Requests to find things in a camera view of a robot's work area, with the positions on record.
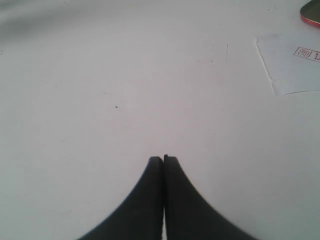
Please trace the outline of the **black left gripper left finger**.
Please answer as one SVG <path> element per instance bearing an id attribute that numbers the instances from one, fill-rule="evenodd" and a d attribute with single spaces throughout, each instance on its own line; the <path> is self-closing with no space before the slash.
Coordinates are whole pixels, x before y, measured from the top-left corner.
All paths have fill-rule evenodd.
<path id="1" fill-rule="evenodd" d="M 151 157 L 137 184 L 110 216 L 82 240 L 161 240 L 164 220 L 163 160 Z"/>

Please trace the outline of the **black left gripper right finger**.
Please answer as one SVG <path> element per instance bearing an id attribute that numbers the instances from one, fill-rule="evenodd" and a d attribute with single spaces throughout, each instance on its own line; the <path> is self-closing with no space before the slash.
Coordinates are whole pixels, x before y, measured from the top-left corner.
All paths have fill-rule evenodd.
<path id="1" fill-rule="evenodd" d="M 165 227 L 168 240 L 253 240 L 199 194 L 178 159 L 163 159 Z"/>

